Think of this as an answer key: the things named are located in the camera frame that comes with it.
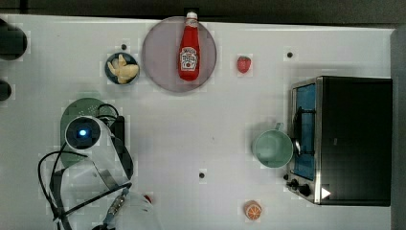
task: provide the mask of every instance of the small bowl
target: small bowl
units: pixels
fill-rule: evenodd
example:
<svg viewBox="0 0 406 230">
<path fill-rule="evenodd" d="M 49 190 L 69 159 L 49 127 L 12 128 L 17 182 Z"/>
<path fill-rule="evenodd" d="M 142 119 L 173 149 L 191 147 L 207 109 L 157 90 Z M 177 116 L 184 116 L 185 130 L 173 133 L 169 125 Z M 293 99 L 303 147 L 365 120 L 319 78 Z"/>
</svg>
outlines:
<svg viewBox="0 0 406 230">
<path fill-rule="evenodd" d="M 139 68 L 137 75 L 136 75 L 134 78 L 132 78 L 131 80 L 129 80 L 127 83 L 125 83 L 125 84 L 121 84 L 121 83 L 118 82 L 117 76 L 113 75 L 113 74 L 110 72 L 110 69 L 108 68 L 108 65 L 107 65 L 107 62 L 110 62 L 110 63 L 111 63 L 111 61 L 112 61 L 113 59 L 115 59 L 115 58 L 118 59 L 118 58 L 119 58 L 119 55 L 123 55 L 123 58 L 125 59 L 125 61 L 126 61 L 127 64 L 136 64 L 136 65 L 138 65 L 138 68 Z M 135 79 L 138 78 L 138 76 L 140 75 L 140 71 L 141 71 L 141 69 L 140 69 L 140 65 L 138 64 L 138 62 L 135 60 L 134 57 L 132 57 L 131 55 L 129 55 L 129 54 L 127 54 L 127 53 L 116 53 L 116 54 L 110 56 L 110 57 L 107 59 L 107 61 L 105 62 L 105 65 L 104 65 L 104 73 L 105 73 L 105 75 L 106 75 L 111 81 L 113 81 L 114 83 L 119 84 L 119 85 L 127 85 L 127 84 L 132 83 Z"/>
</svg>

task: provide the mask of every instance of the white tabletop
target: white tabletop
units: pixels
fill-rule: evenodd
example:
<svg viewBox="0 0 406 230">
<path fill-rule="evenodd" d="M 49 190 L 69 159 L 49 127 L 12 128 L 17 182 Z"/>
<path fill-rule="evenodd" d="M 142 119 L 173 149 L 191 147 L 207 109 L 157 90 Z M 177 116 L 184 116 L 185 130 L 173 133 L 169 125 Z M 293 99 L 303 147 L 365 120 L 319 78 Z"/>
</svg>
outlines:
<svg viewBox="0 0 406 230">
<path fill-rule="evenodd" d="M 217 46 L 214 73 L 201 88 L 174 94 L 155 85 L 142 63 L 129 86 L 103 72 L 122 44 L 141 61 L 144 37 L 158 21 L 0 17 L 29 38 L 21 59 L 0 61 L 0 78 L 13 88 L 0 103 L 2 229 L 52 228 L 36 164 L 59 148 L 64 108 L 86 96 L 126 117 L 126 143 L 138 166 L 134 190 L 152 194 L 167 230 L 390 229 L 390 207 L 322 207 L 293 195 L 284 187 L 285 168 L 265 169 L 250 145 L 277 122 L 287 124 L 292 83 L 321 75 L 389 78 L 392 30 L 203 23 Z M 243 76 L 239 54 L 253 60 Z M 256 222 L 242 213 L 251 199 L 264 209 Z"/>
</svg>

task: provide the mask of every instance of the mug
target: mug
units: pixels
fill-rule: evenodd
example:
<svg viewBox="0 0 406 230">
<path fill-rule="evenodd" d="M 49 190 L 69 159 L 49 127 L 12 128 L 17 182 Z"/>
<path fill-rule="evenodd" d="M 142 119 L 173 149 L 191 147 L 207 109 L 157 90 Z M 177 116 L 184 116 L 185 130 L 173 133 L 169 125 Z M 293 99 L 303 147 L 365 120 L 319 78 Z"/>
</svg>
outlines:
<svg viewBox="0 0 406 230">
<path fill-rule="evenodd" d="M 277 123 L 275 129 L 263 132 L 252 145 L 253 154 L 269 168 L 282 167 L 293 156 L 292 142 L 289 136 L 280 131 L 281 126 L 282 123 Z"/>
</svg>

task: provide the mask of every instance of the round plate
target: round plate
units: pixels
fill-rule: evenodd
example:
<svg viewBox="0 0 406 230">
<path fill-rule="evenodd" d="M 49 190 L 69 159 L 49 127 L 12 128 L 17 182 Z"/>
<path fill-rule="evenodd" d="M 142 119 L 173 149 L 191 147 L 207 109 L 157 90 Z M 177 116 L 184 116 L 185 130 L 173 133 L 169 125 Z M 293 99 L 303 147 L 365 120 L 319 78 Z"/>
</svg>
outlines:
<svg viewBox="0 0 406 230">
<path fill-rule="evenodd" d="M 125 61 L 126 61 L 127 64 L 136 64 L 136 65 L 138 65 L 138 63 L 137 63 L 137 61 L 135 60 L 135 58 L 132 57 L 132 56 L 129 55 L 129 54 L 126 54 L 126 53 L 116 53 L 116 54 L 110 56 L 110 57 L 107 59 L 107 61 L 105 62 L 105 64 L 104 64 L 104 72 L 105 72 L 105 75 L 106 75 L 111 81 L 113 81 L 113 82 L 116 83 L 116 84 L 120 84 L 120 83 L 117 81 L 117 76 L 115 76 L 115 75 L 113 75 L 113 74 L 111 73 L 110 69 L 108 68 L 107 62 L 110 62 L 110 63 L 111 63 L 111 61 L 112 61 L 113 59 L 115 59 L 115 58 L 118 59 L 118 58 L 119 58 L 119 55 L 123 55 L 123 58 L 125 59 Z M 137 73 L 137 75 L 136 75 L 134 78 L 132 78 L 131 80 L 129 80 L 127 83 L 121 84 L 121 85 L 126 85 L 126 84 L 131 83 L 132 81 L 134 81 L 135 79 L 137 79 L 137 77 L 138 77 L 139 74 L 140 74 L 140 70 L 138 70 L 138 73 Z"/>
<path fill-rule="evenodd" d="M 202 85 L 215 67 L 216 48 L 210 32 L 199 23 L 200 72 L 194 81 L 179 78 L 177 55 L 185 28 L 185 17 L 167 18 L 147 34 L 143 45 L 143 64 L 147 74 L 161 87 L 176 93 Z"/>
</svg>

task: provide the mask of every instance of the red ketchup bottle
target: red ketchup bottle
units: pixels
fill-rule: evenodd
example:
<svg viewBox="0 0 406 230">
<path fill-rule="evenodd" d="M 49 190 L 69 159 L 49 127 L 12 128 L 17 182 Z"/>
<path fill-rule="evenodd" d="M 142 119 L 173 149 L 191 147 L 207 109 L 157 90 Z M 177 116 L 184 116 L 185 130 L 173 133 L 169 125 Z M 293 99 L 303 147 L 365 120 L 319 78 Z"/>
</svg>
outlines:
<svg viewBox="0 0 406 230">
<path fill-rule="evenodd" d="M 185 81 L 194 81 L 199 77 L 200 46 L 197 14 L 188 12 L 185 30 L 179 47 L 178 73 Z"/>
</svg>

